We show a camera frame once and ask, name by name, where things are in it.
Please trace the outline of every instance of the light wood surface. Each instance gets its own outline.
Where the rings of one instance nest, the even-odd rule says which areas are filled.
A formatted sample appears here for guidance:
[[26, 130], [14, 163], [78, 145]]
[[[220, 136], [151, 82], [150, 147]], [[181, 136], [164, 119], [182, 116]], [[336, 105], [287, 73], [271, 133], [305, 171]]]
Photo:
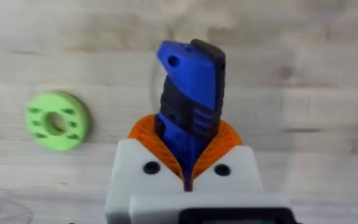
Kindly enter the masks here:
[[[303, 223], [358, 223], [358, 0], [0, 1], [0, 217], [104, 223], [116, 144], [158, 110], [155, 51], [192, 38], [227, 55], [223, 119], [254, 148], [266, 190]], [[90, 108], [80, 149], [27, 133], [26, 104], [47, 90]]]

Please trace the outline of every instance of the green ring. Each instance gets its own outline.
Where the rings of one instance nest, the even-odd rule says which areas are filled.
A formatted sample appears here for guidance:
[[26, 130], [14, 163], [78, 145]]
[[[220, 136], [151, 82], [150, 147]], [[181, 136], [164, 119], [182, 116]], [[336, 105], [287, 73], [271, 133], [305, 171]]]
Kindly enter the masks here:
[[[47, 120], [50, 113], [63, 118], [65, 130], [57, 130]], [[33, 137], [54, 151], [68, 151], [79, 146], [88, 133], [89, 116], [74, 96], [54, 91], [36, 96], [27, 106], [26, 124]]]

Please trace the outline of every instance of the center hole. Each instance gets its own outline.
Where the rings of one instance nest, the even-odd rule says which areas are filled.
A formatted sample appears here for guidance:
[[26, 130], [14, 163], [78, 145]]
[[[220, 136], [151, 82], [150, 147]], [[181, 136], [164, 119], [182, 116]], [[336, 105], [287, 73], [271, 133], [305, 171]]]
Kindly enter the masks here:
[[47, 126], [51, 134], [59, 135], [65, 132], [65, 121], [58, 113], [51, 112], [47, 115]]

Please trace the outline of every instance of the blue 3d printed part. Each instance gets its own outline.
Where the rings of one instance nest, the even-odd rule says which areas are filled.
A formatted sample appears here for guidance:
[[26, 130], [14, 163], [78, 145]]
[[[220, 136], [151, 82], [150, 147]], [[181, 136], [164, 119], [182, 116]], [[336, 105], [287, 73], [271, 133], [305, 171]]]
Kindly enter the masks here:
[[218, 132], [225, 76], [225, 54], [201, 40], [164, 41], [157, 56], [167, 71], [155, 132], [171, 150], [185, 181]]

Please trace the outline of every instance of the hole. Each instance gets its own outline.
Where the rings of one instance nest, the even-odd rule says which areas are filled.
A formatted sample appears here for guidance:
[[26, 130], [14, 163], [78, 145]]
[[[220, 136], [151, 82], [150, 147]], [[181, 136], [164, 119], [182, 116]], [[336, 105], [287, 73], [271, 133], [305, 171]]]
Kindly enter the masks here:
[[72, 128], [76, 128], [77, 127], [77, 123], [75, 123], [74, 121], [70, 121], [70, 126]]
[[143, 172], [148, 175], [156, 174], [160, 171], [161, 167], [158, 162], [150, 161], [143, 166]]
[[67, 136], [67, 138], [68, 139], [78, 139], [79, 137], [76, 134], [71, 134], [71, 135]]
[[219, 164], [215, 167], [215, 173], [221, 177], [230, 175], [230, 168], [227, 165]]
[[171, 65], [171, 67], [177, 68], [180, 65], [180, 60], [176, 56], [169, 56], [168, 64]]
[[41, 111], [38, 108], [29, 108], [30, 113], [38, 113], [39, 111]]
[[73, 110], [73, 109], [63, 109], [62, 110], [64, 113], [66, 113], [66, 114], [75, 114], [75, 110]]
[[59, 136], [65, 132], [65, 121], [58, 113], [48, 113], [45, 124], [47, 131], [54, 136]]
[[47, 136], [44, 135], [44, 134], [41, 134], [41, 133], [36, 133], [36, 134], [35, 134], [35, 137], [36, 137], [36, 138], [46, 138]]

